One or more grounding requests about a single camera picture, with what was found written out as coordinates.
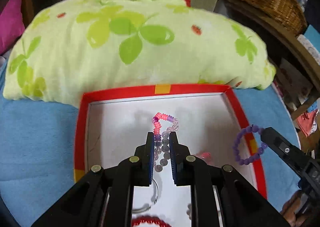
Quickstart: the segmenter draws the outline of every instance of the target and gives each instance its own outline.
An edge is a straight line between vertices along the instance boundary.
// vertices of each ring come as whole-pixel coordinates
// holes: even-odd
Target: purple bracelet
[[[248,165],[250,163],[253,163],[254,161],[258,160],[260,158],[260,155],[263,154],[264,150],[268,147],[266,143],[262,142],[261,147],[258,148],[258,151],[250,156],[249,158],[246,159],[241,159],[239,153],[239,149],[238,149],[238,145],[240,144],[241,138],[248,134],[248,133],[256,133],[258,132],[259,135],[262,134],[264,128],[259,128],[257,125],[252,125],[252,126],[247,126],[246,128],[241,129],[241,131],[237,134],[237,138],[235,140],[235,144],[234,146],[232,146],[233,149],[233,153],[236,156],[236,161],[239,163],[239,165]]]

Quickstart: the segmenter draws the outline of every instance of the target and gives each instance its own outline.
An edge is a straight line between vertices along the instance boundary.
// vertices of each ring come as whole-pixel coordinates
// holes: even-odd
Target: red beaded bracelet
[[[131,221],[131,227],[137,226],[140,223],[154,223],[160,227],[171,227],[171,225],[165,223],[164,221],[160,220],[158,217],[151,217],[151,216],[141,216]]]

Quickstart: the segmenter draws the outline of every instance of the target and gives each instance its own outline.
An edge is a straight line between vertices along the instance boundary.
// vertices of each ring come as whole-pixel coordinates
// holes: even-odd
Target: beaded bracelet
[[[160,119],[167,120],[173,123],[172,127],[168,127],[167,131],[162,132],[162,134],[160,134],[160,128],[161,128],[161,124],[159,122]],[[159,173],[162,171],[163,167],[168,164],[168,160],[170,159],[168,137],[170,132],[177,131],[179,129],[179,125],[178,125],[179,120],[177,118],[174,118],[173,116],[170,116],[167,114],[161,114],[160,112],[158,112],[152,118],[152,123],[155,126],[153,133],[155,135],[155,147],[156,147],[155,154],[154,154],[153,167],[155,168],[155,171]],[[160,164],[157,164],[156,161],[158,160],[161,152],[164,152],[163,159],[160,160]]]
[[[131,227],[137,226],[140,223],[149,223],[149,224],[153,223],[153,224],[157,224],[160,227],[171,227],[171,225],[160,220],[158,217],[151,217],[151,216],[141,216],[139,218],[132,219]]]
[[[260,158],[260,155],[263,154],[264,150],[268,147],[268,145],[264,142],[261,143],[261,147],[258,148],[258,151],[250,156],[249,158],[246,158],[246,159],[241,159],[239,153],[239,149],[238,149],[238,145],[240,144],[241,142],[241,138],[248,134],[248,133],[256,133],[258,132],[259,135],[262,134],[264,128],[259,128],[257,125],[252,125],[252,126],[247,126],[246,128],[243,128],[241,129],[241,131],[237,134],[237,137],[234,141],[234,146],[232,146],[232,149],[233,149],[233,154],[236,156],[236,161],[239,163],[239,165],[248,165],[250,163],[253,163],[254,161],[258,160]]]

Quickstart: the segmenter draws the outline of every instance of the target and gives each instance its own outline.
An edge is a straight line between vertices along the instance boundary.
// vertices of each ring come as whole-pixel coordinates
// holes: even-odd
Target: clear bead
[[[160,173],[162,171],[162,169],[163,169],[162,165],[160,165],[160,164],[155,166],[155,171],[158,172],[158,173]]]
[[[167,138],[162,139],[162,145],[169,145],[169,139]]]
[[[163,158],[169,160],[170,159],[170,153],[169,152],[165,152],[163,154]]]
[[[164,158],[160,160],[160,165],[166,166],[167,164],[168,164],[168,160],[166,160]]]
[[[162,146],[161,141],[156,141],[156,142],[155,142],[155,147],[161,147],[161,146]]]
[[[155,154],[161,154],[161,148],[156,147],[155,148]]]
[[[177,131],[179,129],[179,125],[178,124],[174,124],[172,125],[172,131]]]
[[[162,148],[161,148],[161,150],[162,150],[163,152],[169,152],[170,148],[169,148],[167,145],[163,145]]]
[[[162,132],[162,137],[163,138],[168,138],[169,137],[169,133],[167,131],[163,131]]]
[[[173,124],[178,124],[178,123],[179,123],[179,120],[178,120],[177,118],[174,118],[174,119],[172,120],[172,123],[173,123]]]

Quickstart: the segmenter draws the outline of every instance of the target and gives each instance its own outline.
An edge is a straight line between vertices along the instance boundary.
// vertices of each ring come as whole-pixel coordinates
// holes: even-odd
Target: white surface
[[[92,103],[87,119],[86,170],[95,164],[103,168],[116,166],[132,156],[137,146],[145,144],[147,132],[153,131],[151,119],[157,112],[179,119],[178,141],[187,145],[191,154],[210,152],[214,166],[231,164],[256,187],[252,165],[239,166],[234,160],[231,146],[240,127],[224,94],[167,95]],[[171,125],[168,121],[160,122],[161,132]],[[249,150],[244,143],[243,140],[239,146],[240,154],[248,157]],[[174,185],[168,162],[162,172],[153,172],[159,186],[159,199],[144,214],[158,216],[171,226],[191,226],[187,215],[190,187]],[[151,203],[152,195],[153,187],[135,187],[133,207]]]

